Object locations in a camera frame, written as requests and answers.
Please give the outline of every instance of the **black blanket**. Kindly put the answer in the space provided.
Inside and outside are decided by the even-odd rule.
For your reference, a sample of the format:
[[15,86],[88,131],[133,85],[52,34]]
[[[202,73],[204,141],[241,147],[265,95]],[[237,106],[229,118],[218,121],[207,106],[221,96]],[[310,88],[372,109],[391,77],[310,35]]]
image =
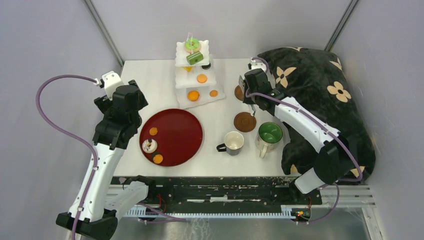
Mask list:
[[[339,58],[331,52],[302,47],[282,47],[258,55],[265,59],[276,84],[286,88],[304,108],[344,135],[353,134],[357,161],[364,167],[364,180],[373,172],[376,156],[373,144],[350,95]],[[281,167],[290,174],[292,165],[301,174],[314,166],[317,152],[289,126],[291,142],[282,152]]]

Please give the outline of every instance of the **black mug handle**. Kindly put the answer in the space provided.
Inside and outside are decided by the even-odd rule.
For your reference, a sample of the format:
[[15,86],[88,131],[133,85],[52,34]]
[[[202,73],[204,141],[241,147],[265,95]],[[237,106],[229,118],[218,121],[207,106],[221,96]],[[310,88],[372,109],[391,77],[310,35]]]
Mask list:
[[227,147],[225,146],[225,143],[219,144],[218,146],[216,146],[216,150],[218,150],[218,152],[225,152],[227,151]]

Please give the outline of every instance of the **mug handle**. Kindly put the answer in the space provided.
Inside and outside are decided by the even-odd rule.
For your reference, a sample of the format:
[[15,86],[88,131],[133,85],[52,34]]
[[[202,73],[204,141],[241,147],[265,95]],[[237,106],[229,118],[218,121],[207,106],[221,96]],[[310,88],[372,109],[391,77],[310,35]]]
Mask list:
[[263,159],[267,153],[268,144],[264,144],[262,150],[260,151],[259,157]]
[[219,144],[218,146],[216,146],[216,150],[218,150],[218,152],[225,152],[227,151],[227,147],[225,146],[225,143]]

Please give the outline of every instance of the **white mug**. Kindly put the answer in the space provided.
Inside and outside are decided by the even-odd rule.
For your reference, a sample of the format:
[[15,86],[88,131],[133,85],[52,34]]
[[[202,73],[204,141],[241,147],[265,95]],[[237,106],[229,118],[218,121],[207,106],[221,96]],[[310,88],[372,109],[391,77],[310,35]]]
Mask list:
[[245,144],[245,138],[238,131],[230,131],[224,137],[224,143],[216,146],[218,152],[226,152],[231,156],[235,156],[242,151]]

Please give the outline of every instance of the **black mount plate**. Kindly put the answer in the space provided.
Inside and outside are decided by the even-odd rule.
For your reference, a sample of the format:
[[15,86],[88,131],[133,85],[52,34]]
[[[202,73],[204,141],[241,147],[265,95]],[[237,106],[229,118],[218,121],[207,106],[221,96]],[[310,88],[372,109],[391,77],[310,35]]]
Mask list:
[[[119,178],[128,179],[126,185],[131,182],[131,176],[114,176],[111,184],[120,185]],[[318,190],[308,195],[293,194],[289,183],[295,177],[148,178],[156,181],[153,196],[160,194],[165,200],[167,213],[281,213],[281,205],[308,205],[310,200],[312,205],[323,204]],[[159,204],[159,198],[143,202]]]

